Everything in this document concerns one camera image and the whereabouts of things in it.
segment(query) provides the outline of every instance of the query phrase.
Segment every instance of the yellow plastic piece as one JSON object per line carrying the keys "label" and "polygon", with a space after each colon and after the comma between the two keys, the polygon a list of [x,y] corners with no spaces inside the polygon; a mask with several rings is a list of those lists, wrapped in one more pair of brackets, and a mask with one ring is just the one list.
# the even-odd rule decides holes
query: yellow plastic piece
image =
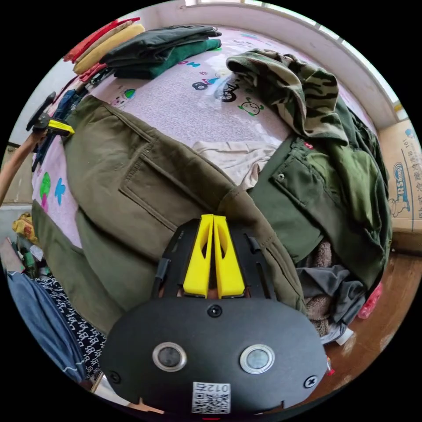
{"label": "yellow plastic piece", "polygon": [[66,123],[62,123],[53,119],[48,122],[48,127],[51,129],[60,129],[62,131],[67,131],[69,132],[69,135],[73,135],[75,133],[72,126],[69,126]]}
{"label": "yellow plastic piece", "polygon": [[[188,270],[186,271],[183,290],[185,294],[208,296],[208,285],[211,270],[212,225],[213,214],[201,216],[201,222],[196,233],[195,244],[192,249]],[[202,250],[207,245],[205,256]]]}
{"label": "yellow plastic piece", "polygon": [[245,290],[245,283],[224,216],[214,216],[214,246],[218,298],[241,296]]}

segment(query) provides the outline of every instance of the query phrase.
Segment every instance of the yellow folded cloth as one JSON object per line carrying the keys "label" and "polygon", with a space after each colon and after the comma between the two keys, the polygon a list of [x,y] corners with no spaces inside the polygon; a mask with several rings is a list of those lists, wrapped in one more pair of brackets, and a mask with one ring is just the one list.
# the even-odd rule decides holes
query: yellow folded cloth
{"label": "yellow folded cloth", "polygon": [[117,34],[112,35],[103,43],[95,47],[79,63],[74,66],[73,71],[77,75],[82,75],[93,65],[98,63],[98,61],[101,60],[109,51],[116,48],[118,45],[129,41],[131,38],[142,34],[143,32],[145,32],[145,28],[139,23],[124,28]]}
{"label": "yellow folded cloth", "polygon": [[106,32],[103,36],[99,37],[92,45],[90,45],[76,60],[75,64],[77,65],[85,56],[88,56],[91,51],[98,47],[100,44],[102,44],[105,40],[109,39],[114,34],[117,34],[118,32],[122,31],[123,29],[127,28],[128,26],[132,25],[132,21],[123,22],[119,26],[116,26],[115,28],[109,30]]}

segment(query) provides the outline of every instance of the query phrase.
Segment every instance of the printed number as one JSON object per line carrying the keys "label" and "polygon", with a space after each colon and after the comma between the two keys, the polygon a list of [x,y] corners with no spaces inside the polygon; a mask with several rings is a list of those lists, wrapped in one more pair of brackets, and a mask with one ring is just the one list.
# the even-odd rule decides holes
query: printed number
{"label": "printed number", "polygon": [[209,392],[214,392],[214,393],[226,393],[226,392],[228,392],[228,390],[229,390],[229,388],[228,388],[228,386],[226,386],[226,385],[224,385],[224,386],[221,386],[221,385],[217,385],[217,386],[215,386],[215,385],[213,385],[213,384],[210,384],[210,385],[208,386],[208,391],[209,391]]}

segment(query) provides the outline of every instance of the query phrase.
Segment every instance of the white cloth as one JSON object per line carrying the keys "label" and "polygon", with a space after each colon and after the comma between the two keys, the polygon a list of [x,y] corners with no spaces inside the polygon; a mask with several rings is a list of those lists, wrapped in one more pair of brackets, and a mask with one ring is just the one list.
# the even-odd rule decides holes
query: white cloth
{"label": "white cloth", "polygon": [[258,181],[258,174],[281,145],[258,141],[196,142],[193,150],[215,164],[233,182],[247,190]]}

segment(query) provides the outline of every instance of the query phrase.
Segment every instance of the black screw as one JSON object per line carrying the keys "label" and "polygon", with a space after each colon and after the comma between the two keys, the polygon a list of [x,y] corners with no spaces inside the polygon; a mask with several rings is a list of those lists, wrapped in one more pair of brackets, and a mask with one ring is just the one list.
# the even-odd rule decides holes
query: black screw
{"label": "black screw", "polygon": [[312,388],[316,385],[317,381],[318,381],[317,376],[312,375],[305,380],[305,382],[303,383],[303,386],[305,388]]}
{"label": "black screw", "polygon": [[109,379],[113,384],[120,384],[120,381],[122,380],[120,378],[120,375],[117,372],[114,372],[114,371],[110,372]]}
{"label": "black screw", "polygon": [[211,305],[207,313],[211,318],[218,318],[223,313],[223,310],[218,305]]}

